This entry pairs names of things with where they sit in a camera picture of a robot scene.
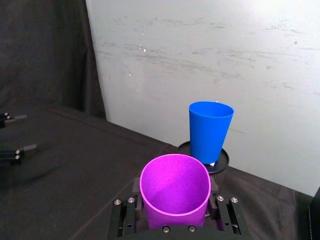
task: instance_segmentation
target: screw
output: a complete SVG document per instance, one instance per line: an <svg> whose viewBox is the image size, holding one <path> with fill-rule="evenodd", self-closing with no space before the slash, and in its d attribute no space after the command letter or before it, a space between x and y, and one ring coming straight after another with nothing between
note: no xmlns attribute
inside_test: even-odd
<svg viewBox="0 0 320 240"><path fill-rule="evenodd" d="M191 225L191 226L188 227L188 230L189 230L190 232L194 233L197 229L196 229L195 226Z"/></svg>
<svg viewBox="0 0 320 240"><path fill-rule="evenodd" d="M164 226L164 227L162 228L162 231L163 231L165 234L167 234L168 232L170 232L170 227L169 227L169 226Z"/></svg>
<svg viewBox="0 0 320 240"><path fill-rule="evenodd" d="M236 198L235 196L231 198L231 202L233 203L237 203L238 202L238 198Z"/></svg>
<svg viewBox="0 0 320 240"><path fill-rule="evenodd" d="M117 198L116 200L114 200L113 204L114 205L120 205L121 204L121 200L119 198Z"/></svg>
<svg viewBox="0 0 320 240"><path fill-rule="evenodd" d="M218 199L218 201L222 202L223 200L225 200L225 198L223 196L217 196L216 199Z"/></svg>
<svg viewBox="0 0 320 240"><path fill-rule="evenodd" d="M128 199L128 202L129 202L129 203L131 203L131 204L132 204L134 201L135 201L135 198L134 198L134 197L132 197L132 196L131 196L131 197L129 197L129 199Z"/></svg>

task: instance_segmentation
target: plastic cup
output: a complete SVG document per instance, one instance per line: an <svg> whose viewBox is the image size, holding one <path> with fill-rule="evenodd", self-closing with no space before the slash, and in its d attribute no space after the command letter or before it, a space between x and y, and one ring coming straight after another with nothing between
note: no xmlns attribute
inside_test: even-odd
<svg viewBox="0 0 320 240"><path fill-rule="evenodd" d="M150 229L170 225L203 226L211 182L194 157L167 154L142 170L140 191Z"/></svg>
<svg viewBox="0 0 320 240"><path fill-rule="evenodd" d="M220 156L234 110L223 103L198 101L189 106L190 153L203 164Z"/></svg>

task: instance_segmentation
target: white board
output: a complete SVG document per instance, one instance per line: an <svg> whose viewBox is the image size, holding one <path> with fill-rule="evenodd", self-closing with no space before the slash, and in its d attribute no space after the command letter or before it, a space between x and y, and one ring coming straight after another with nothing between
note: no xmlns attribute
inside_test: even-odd
<svg viewBox="0 0 320 240"><path fill-rule="evenodd" d="M179 145L190 103L231 105L230 165L320 186L320 2L87 0L107 118Z"/></svg>

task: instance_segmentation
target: black table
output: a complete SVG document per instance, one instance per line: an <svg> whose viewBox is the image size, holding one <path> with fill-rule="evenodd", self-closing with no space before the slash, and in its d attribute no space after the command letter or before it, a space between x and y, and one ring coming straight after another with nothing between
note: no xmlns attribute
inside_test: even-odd
<svg viewBox="0 0 320 240"><path fill-rule="evenodd" d="M59 105L2 110L28 118L0 129L0 147L39 144L22 165L0 168L2 240L105 240L113 199L130 195L148 161L177 150ZM232 167L226 171L221 194L239 197L253 239L308 239L310 196Z"/></svg>

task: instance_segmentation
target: black metal bracket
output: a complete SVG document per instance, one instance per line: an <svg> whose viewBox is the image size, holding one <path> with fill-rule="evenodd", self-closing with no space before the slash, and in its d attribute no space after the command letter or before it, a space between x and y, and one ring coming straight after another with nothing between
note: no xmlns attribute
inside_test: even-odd
<svg viewBox="0 0 320 240"><path fill-rule="evenodd" d="M0 129L7 127L17 121L25 120L27 115L11 116L8 112L0 113Z"/></svg>
<svg viewBox="0 0 320 240"><path fill-rule="evenodd" d="M16 150L0 150L0 166L22 164L22 159L36 153L37 145L32 144Z"/></svg>
<svg viewBox="0 0 320 240"><path fill-rule="evenodd" d="M240 200L237 197L225 199L218 195L218 187L211 178L211 195L208 201L210 218L216 227L163 226L153 230L137 232L137 221L142 218L143 201L140 192L140 178L134 179L132 196L126 200L113 201L109 225L108 240L166 240L166 239L224 239L251 240L251 236L242 214Z"/></svg>

